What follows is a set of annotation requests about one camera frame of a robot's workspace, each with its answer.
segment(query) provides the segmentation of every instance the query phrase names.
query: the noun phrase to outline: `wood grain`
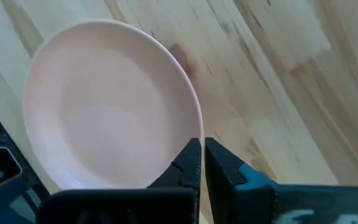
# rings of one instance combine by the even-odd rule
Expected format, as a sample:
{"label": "wood grain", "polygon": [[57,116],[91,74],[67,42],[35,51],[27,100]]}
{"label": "wood grain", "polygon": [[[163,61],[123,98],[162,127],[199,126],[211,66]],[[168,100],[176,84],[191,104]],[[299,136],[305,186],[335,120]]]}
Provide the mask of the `wood grain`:
{"label": "wood grain", "polygon": [[[0,119],[49,191],[21,121],[39,45],[87,19],[117,19],[186,70],[204,130],[280,183],[358,185],[358,1],[1,0]],[[212,223],[203,177],[202,223]]]}

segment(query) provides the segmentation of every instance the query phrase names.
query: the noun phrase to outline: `wooden surface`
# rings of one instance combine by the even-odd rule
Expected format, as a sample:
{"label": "wooden surface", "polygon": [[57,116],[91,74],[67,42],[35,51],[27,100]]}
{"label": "wooden surface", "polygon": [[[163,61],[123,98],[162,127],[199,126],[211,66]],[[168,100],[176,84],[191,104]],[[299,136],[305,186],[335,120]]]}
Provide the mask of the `wooden surface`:
{"label": "wooden surface", "polygon": [[[57,30],[116,19],[170,49],[207,136],[280,183],[358,185],[358,1],[1,0],[0,120],[51,192],[25,136],[33,56]],[[203,185],[202,223],[212,223]]]}

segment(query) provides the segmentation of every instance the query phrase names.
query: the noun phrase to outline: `pink plate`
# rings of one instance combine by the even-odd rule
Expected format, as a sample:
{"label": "pink plate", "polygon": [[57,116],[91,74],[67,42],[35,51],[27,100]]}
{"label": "pink plate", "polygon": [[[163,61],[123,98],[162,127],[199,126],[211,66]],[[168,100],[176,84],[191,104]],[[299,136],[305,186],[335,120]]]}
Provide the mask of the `pink plate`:
{"label": "pink plate", "polygon": [[203,138],[183,69],[121,22],[77,24],[44,43],[23,107],[32,148],[62,189],[146,187],[190,138]]}

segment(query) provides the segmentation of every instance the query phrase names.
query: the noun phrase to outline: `wooden floor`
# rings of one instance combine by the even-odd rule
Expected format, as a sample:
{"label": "wooden floor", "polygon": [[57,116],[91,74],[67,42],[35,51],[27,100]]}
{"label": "wooden floor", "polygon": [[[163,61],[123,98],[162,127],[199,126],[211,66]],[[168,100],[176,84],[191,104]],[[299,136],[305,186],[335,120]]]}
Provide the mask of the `wooden floor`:
{"label": "wooden floor", "polygon": [[[92,18],[170,49],[206,135],[273,180],[358,185],[358,1],[2,0],[0,119],[50,191],[22,125],[27,71],[44,39]],[[212,223],[205,184],[201,211]]]}

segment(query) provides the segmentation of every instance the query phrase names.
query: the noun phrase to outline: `plate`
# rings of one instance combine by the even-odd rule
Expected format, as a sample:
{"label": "plate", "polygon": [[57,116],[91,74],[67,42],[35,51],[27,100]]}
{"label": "plate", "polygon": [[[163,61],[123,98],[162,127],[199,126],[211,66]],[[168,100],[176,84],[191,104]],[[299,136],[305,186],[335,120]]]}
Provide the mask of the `plate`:
{"label": "plate", "polygon": [[146,187],[190,138],[203,138],[181,66],[152,37],[116,21],[83,22],[46,41],[23,112],[32,149],[61,189]]}

